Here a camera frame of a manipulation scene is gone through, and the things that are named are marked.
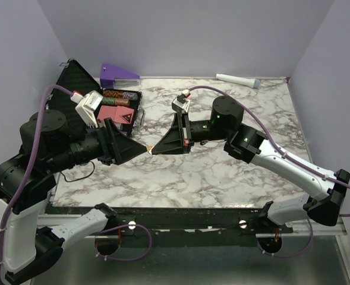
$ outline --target black tray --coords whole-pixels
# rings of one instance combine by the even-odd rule
[[[57,80],[57,85],[63,86],[69,91],[78,91],[82,95],[85,95],[93,90],[103,94],[103,90],[97,81],[73,58],[63,64],[64,69],[60,77]],[[137,91],[128,91],[138,94],[138,100],[130,100],[130,107],[134,109],[133,121],[131,124],[123,124],[122,132],[125,132],[129,137],[132,136],[135,120],[137,119],[138,112],[140,112],[140,102],[142,94]],[[70,100],[69,96],[59,90],[52,92],[51,99],[48,101],[48,108],[52,110],[58,110],[67,117],[68,125],[77,131],[86,132],[86,124],[81,119],[80,115],[75,110],[76,103]],[[94,112],[95,117],[99,113],[101,105]]]
[[[113,90],[113,91],[121,91],[121,92],[131,92],[131,93],[135,93],[136,95],[138,95],[138,100],[130,100],[130,106],[129,108],[132,108],[134,109],[134,115],[133,115],[133,120],[131,121],[131,124],[125,124],[123,123],[122,124],[122,132],[124,132],[125,134],[127,134],[128,137],[132,137],[132,133],[133,133],[133,129],[134,129],[134,123],[137,119],[137,116],[138,116],[138,113],[139,112],[144,112],[144,110],[140,110],[139,109],[139,106],[140,106],[140,103],[141,103],[141,97],[142,97],[142,94],[141,92],[139,91],[131,91],[131,90],[121,90],[121,89],[112,89],[112,88],[104,88],[103,90]]]

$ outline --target black triangular object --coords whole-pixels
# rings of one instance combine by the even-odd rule
[[[184,136],[182,134],[181,115],[176,113],[174,121],[165,136],[151,149],[152,154],[183,154]]]
[[[120,133],[111,119],[105,119],[111,147],[110,154],[100,159],[104,164],[122,164],[147,151],[147,148]]]

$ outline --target black cable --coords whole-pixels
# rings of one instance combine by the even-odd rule
[[[63,174],[62,172],[60,172],[60,173],[64,177],[65,182],[70,183],[70,182],[80,181],[80,180],[83,180],[83,179],[91,177],[91,175],[94,173],[94,170],[96,170],[96,165],[94,164],[94,162],[90,161],[90,163],[93,165],[93,170],[92,170],[92,172],[90,172],[88,175],[86,175],[84,177],[77,178],[77,179],[74,179],[74,180],[68,180],[67,177],[65,176],[65,174]]]
[[[143,111],[143,115],[142,115],[141,118],[140,118],[140,126],[143,125],[143,123],[144,123],[144,117],[146,116],[146,111],[145,111],[143,108],[141,108],[141,109],[142,109],[142,111]]]

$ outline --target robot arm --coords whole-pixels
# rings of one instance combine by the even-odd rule
[[[189,90],[184,90],[172,102],[172,108],[176,111],[174,121],[168,133],[151,149],[152,154],[184,154],[190,152],[194,143],[225,140],[224,150],[230,156],[266,168],[306,192],[294,198],[268,202],[258,222],[271,227],[304,219],[312,219],[326,226],[337,223],[346,188],[330,179],[348,183],[348,172],[340,170],[335,173],[323,169],[277,145],[284,152],[281,154],[264,133],[242,123],[244,109],[230,96],[220,96],[214,100],[209,120],[189,121],[189,94]],[[311,173],[301,165],[324,174],[324,177]]]
[[[0,266],[7,270],[5,278],[11,284],[21,284],[48,270],[65,248],[105,229],[106,224],[119,225],[116,213],[107,205],[100,204],[69,223],[36,229],[37,217],[43,212],[51,189],[56,186],[55,173],[93,159],[106,165],[122,164],[147,151],[145,146],[122,135],[111,119],[102,124],[95,121],[93,112],[102,96],[94,92],[83,98],[74,93],[78,103],[76,110],[83,110],[79,114],[91,127],[86,134],[69,128],[61,112],[45,111],[33,169],[20,197],[12,206],[5,229],[0,229],[0,232],[4,231]],[[37,114],[34,114],[20,128],[22,146],[19,154],[0,165],[0,221],[24,179],[36,125]]]

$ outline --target white connector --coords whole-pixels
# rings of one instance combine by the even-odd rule
[[[177,96],[172,101],[172,110],[174,110],[176,113],[187,114],[189,111],[189,106],[191,104],[191,101],[187,99],[190,94],[191,92],[188,89],[183,90],[181,92],[181,96]]]
[[[80,115],[85,124],[91,128],[97,127],[97,120],[94,116],[94,111],[100,105],[103,96],[97,91],[91,91],[85,96],[82,96],[78,92],[73,92],[73,96],[70,98],[73,102],[77,103],[75,110]]]

